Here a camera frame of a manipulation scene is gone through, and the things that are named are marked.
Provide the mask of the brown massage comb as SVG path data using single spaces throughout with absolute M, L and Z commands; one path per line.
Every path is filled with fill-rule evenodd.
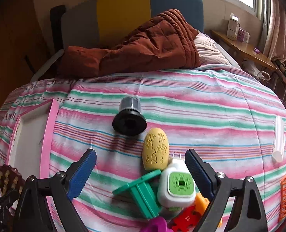
M 20 195 L 24 184 L 25 180 L 16 168 L 6 164 L 0 166 L 0 191 L 2 196 L 11 190 L 17 190 Z

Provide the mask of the orange plastic toy piece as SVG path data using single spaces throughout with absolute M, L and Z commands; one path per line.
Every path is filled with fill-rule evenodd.
M 199 215 L 203 216 L 207 207 L 209 205 L 209 200 L 207 198 L 204 198 L 200 192 L 196 194 L 194 207 L 195 212 L 199 213 Z

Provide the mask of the red puzzle piece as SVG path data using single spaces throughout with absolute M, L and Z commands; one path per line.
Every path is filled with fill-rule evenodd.
M 170 221 L 170 228 L 174 232 L 187 232 L 199 223 L 201 216 L 202 215 L 196 211 L 195 206 L 189 206 Z

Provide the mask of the white green plug-in device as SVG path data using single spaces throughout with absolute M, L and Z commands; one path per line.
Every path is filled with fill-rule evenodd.
M 157 199 L 161 206 L 174 210 L 195 202 L 196 185 L 181 156 L 172 155 L 159 179 Z

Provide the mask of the magenta plastic cup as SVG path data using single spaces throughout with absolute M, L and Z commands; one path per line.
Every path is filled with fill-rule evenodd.
M 166 220 L 159 216 L 149 220 L 148 224 L 140 229 L 140 232 L 173 232 L 173 230 L 168 228 Z

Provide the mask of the yellow perforated egg case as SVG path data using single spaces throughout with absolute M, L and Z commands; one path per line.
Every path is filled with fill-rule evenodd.
M 160 128 L 152 128 L 147 133 L 142 149 L 144 169 L 164 170 L 169 161 L 169 141 L 165 132 Z

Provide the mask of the black lid grey jar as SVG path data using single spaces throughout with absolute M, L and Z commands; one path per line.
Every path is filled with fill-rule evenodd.
M 137 136 L 146 130 L 147 121 L 141 113 L 141 102 L 138 97 L 128 95 L 121 100 L 112 127 L 121 135 L 129 137 Z

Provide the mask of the orange hair claw clip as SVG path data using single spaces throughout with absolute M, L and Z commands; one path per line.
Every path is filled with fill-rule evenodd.
M 281 222 L 286 217 L 286 176 L 281 180 L 281 203 L 280 203 L 280 214 L 278 222 Z

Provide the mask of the white plastic tube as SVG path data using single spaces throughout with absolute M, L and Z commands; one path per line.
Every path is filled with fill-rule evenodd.
M 282 162 L 284 158 L 285 134 L 282 117 L 275 118 L 275 131 L 272 157 L 276 162 Z

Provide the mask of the pink rimmed white tray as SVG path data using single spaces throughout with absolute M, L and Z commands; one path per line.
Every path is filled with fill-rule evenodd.
M 36 185 L 49 177 L 52 134 L 59 105 L 50 99 L 21 113 L 10 140 L 7 164 L 16 168 L 26 185 L 19 187 L 13 231 L 56 231 L 51 198 Z

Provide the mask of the striped bed sheet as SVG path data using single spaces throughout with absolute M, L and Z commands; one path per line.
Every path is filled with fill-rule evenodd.
M 148 128 L 166 133 L 170 152 L 194 149 L 215 171 L 254 177 L 269 230 L 278 224 L 280 181 L 286 175 L 286 109 L 277 95 L 240 69 L 209 64 L 197 70 L 114 74 L 102 78 L 33 82 L 9 94 L 0 108 L 0 165 L 6 162 L 18 116 L 51 98 L 60 109 L 52 136 L 49 172 L 66 170 L 86 149 L 97 164 L 73 203 L 89 231 L 139 231 L 146 224 L 129 195 L 113 191 L 144 174 L 145 136 L 116 133 L 120 101 L 135 95 Z M 284 122 L 282 162 L 272 157 L 275 118 Z

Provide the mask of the wooden side shelf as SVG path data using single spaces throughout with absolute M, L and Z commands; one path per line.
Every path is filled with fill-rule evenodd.
M 254 46 L 247 43 L 241 43 L 239 41 L 233 41 L 226 37 L 222 32 L 210 30 L 211 36 L 215 41 L 223 41 L 227 46 L 238 52 L 244 59 L 252 60 L 254 63 L 261 65 L 262 67 L 268 68 L 271 71 L 275 71 L 282 81 L 286 85 L 286 77 L 281 70 L 275 66 L 265 55 L 262 53 L 256 53 Z

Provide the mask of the pink pillow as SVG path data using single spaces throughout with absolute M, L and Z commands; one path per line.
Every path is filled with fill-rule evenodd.
M 194 39 L 195 47 L 199 55 L 199 61 L 202 66 L 207 64 L 225 64 L 230 65 L 230 62 L 216 47 L 213 39 L 199 32 Z

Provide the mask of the pink curtain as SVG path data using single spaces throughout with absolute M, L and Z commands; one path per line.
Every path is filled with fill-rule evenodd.
M 286 10 L 278 0 L 271 0 L 270 24 L 263 54 L 270 61 L 286 61 Z

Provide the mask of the purple small box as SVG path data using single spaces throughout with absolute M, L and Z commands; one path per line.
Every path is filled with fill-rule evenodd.
M 249 43 L 250 39 L 250 34 L 245 31 L 243 28 L 239 27 L 238 29 L 238 34 L 237 34 L 237 40 L 240 41 L 241 43 Z

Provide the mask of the white carton box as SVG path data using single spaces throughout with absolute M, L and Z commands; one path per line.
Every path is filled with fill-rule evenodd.
M 235 41 L 239 30 L 239 19 L 233 13 L 230 14 L 227 28 L 227 38 Z

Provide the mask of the brown quilted blanket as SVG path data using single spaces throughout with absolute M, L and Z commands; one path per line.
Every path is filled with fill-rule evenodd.
M 111 49 L 69 46 L 57 74 L 64 78 L 96 78 L 114 73 L 194 69 L 200 60 L 194 39 L 198 30 L 177 9 L 146 21 Z

